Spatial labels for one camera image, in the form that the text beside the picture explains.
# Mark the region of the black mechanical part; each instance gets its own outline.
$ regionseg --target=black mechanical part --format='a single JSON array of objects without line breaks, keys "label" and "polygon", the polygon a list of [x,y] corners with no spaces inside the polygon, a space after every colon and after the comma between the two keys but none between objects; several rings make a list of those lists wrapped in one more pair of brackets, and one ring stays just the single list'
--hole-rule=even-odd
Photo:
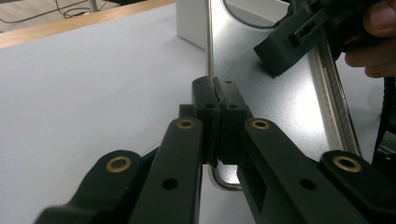
[{"label": "black mechanical part", "polygon": [[369,223],[273,122],[248,119],[242,136],[238,177],[256,223]]},{"label": "black mechanical part", "polygon": [[290,10],[275,30],[254,48],[270,75],[276,77],[291,68],[319,40],[325,38],[326,33],[334,34],[334,30],[345,20],[359,21],[365,39],[371,44],[378,43],[378,38],[365,32],[361,25],[362,13],[375,0],[317,0],[296,4],[297,2],[299,1],[292,2],[290,7],[294,7],[294,10]]},{"label": "black mechanical part", "polygon": [[148,164],[134,152],[118,150],[102,157],[63,206],[47,208],[35,224],[125,223],[144,183]]},{"label": "black mechanical part", "polygon": [[237,164],[241,150],[239,134],[244,121],[252,115],[234,82],[215,78],[214,87],[221,113],[219,147],[215,153],[223,164]]},{"label": "black mechanical part", "polygon": [[364,159],[344,152],[322,155],[319,169],[371,223],[396,220],[396,185]]},{"label": "black mechanical part", "polygon": [[128,223],[198,223],[202,131],[198,119],[170,123]]},{"label": "black mechanical part", "polygon": [[[207,79],[204,83],[206,87],[196,87],[200,90],[194,94],[209,88]],[[213,95],[207,100],[193,96],[193,105],[180,107],[180,115],[208,115],[206,125],[214,122],[217,129],[205,129],[197,118],[181,116],[171,122],[161,146],[145,157],[122,150],[105,155],[68,204],[46,209],[36,223],[198,223],[204,136],[217,144],[214,133],[203,132],[213,130],[221,132],[221,145],[232,138],[236,153],[222,153],[237,159],[237,174],[256,223],[394,222],[396,190],[384,176],[342,151],[325,153],[318,166],[273,122],[250,119],[236,86],[229,84],[233,83],[216,80],[219,106],[213,111],[205,106],[214,102]],[[231,116],[230,105],[242,110]],[[228,122],[233,131],[224,134]]]},{"label": "black mechanical part", "polygon": [[209,77],[195,79],[191,87],[193,116],[204,125],[204,163],[216,166],[217,156],[212,152],[219,146],[219,102]]}]

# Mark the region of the finger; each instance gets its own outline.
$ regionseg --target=finger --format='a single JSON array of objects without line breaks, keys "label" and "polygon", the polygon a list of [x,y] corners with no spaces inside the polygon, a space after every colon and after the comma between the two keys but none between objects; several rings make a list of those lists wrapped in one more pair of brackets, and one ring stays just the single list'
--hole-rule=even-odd
[{"label": "finger", "polygon": [[368,77],[394,77],[396,76],[396,62],[366,67],[364,72]]},{"label": "finger", "polygon": [[377,66],[392,62],[396,62],[396,37],[375,47],[355,46],[346,53],[346,63],[351,67]]},{"label": "finger", "polygon": [[396,0],[385,0],[371,6],[364,13],[363,24],[371,35],[396,36]]}]

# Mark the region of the white surface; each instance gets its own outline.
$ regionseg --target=white surface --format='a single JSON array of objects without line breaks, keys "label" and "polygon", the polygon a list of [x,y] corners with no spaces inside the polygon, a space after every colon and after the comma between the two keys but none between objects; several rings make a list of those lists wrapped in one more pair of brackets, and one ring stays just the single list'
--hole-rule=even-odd
[{"label": "white surface", "polygon": [[[157,146],[205,74],[205,53],[177,37],[175,5],[0,49],[0,59],[7,224],[32,223],[45,207],[67,203],[107,152]],[[357,133],[374,144],[366,131],[376,133],[382,99],[372,99],[382,84],[361,74],[343,80]],[[206,169],[200,223],[254,223],[243,194],[213,187]]]}]

